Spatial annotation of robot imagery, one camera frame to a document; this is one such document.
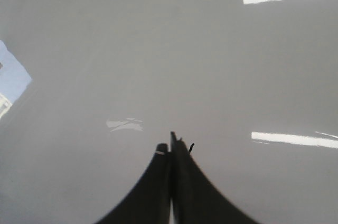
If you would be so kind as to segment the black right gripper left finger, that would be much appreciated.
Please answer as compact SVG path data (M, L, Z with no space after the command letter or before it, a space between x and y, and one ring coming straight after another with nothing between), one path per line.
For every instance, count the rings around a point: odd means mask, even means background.
M170 172L168 145L160 143L135 186L98 223L169 223Z

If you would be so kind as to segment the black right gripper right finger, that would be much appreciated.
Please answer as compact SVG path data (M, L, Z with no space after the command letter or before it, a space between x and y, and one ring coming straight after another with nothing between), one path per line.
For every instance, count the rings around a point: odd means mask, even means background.
M175 223L257 223L217 190L174 132L171 156Z

